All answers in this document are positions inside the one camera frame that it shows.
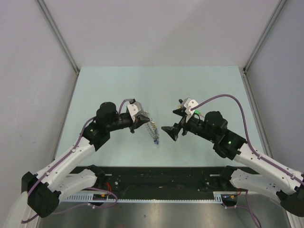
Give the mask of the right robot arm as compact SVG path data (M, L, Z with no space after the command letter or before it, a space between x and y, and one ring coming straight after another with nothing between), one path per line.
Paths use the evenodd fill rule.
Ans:
M253 148L249 141L228 129L228 122L219 111L211 111L203 120L188 115L181 108L173 111L181 116L179 123L163 126L174 141L179 133L192 133L213 143L213 150L222 158L239 162L256 174L229 167L220 175L223 190L233 187L267 196L278 202L289 213L304 215L304 174L293 170Z

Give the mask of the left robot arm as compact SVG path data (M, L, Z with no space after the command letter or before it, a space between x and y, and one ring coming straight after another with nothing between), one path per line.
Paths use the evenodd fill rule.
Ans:
M37 216L45 218L52 214L60 202L74 193L105 184L104 173L90 166L74 177L67 175L85 158L98 151L109 139L110 133L129 128L131 133L150 121L143 114L140 102L130 99L126 112L112 102L104 102L96 115L84 124L77 141L45 168L33 174L27 172L21 179L21 191L28 194L27 205Z

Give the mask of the green tag key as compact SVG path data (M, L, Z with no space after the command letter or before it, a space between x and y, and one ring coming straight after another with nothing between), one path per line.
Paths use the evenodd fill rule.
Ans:
M196 110L194 113L197 114L198 116L204 118L204 116L201 114L201 112L199 112L199 111Z

